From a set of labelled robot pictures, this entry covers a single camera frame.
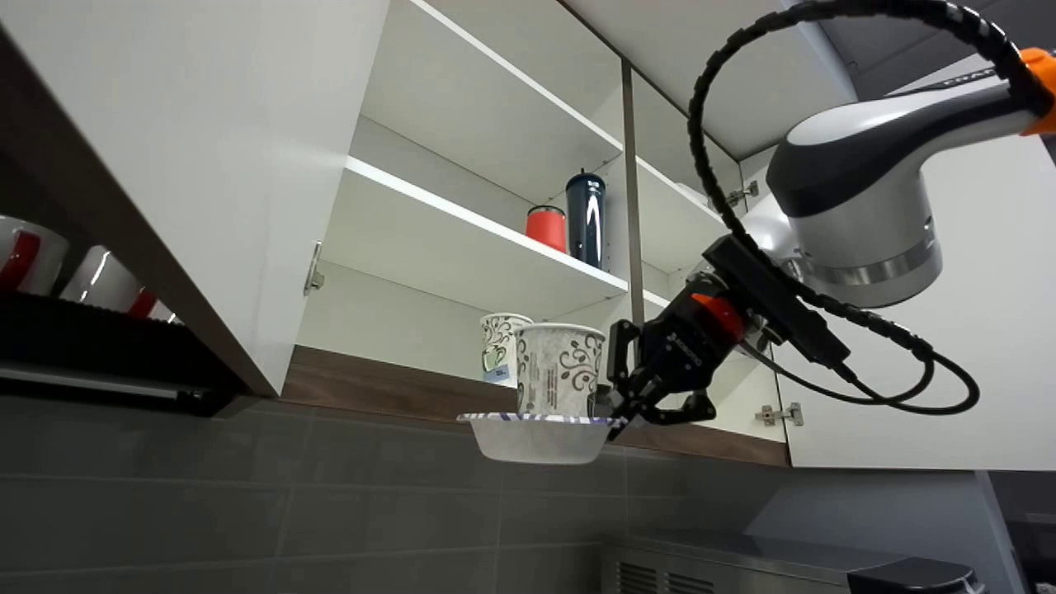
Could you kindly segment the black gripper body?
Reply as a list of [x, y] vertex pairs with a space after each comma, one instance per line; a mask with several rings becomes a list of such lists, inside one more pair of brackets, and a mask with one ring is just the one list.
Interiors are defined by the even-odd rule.
[[728, 236], [705, 252], [705, 260], [707, 270], [636, 329], [635, 411], [658, 411], [675, 393], [690, 393], [692, 411], [707, 411], [713, 374], [753, 329], [788, 339], [810, 363], [830, 370], [849, 360], [849, 348], [797, 298], [767, 253]]

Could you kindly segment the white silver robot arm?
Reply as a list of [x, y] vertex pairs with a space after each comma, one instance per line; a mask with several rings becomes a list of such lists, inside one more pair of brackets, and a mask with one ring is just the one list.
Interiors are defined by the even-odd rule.
[[919, 391], [879, 393], [849, 367], [838, 317], [907, 350], [929, 378], [961, 367], [886, 312], [941, 278], [936, 207], [922, 169], [949, 152], [1052, 129], [1052, 56], [1019, 50], [972, 81], [849, 104], [800, 124], [777, 150], [771, 192], [788, 240], [764, 246], [733, 218], [707, 267], [648, 325], [611, 328], [611, 432], [643, 418], [690, 427], [716, 415], [711, 383], [767, 339], [838, 378], [835, 404], [922, 415]]

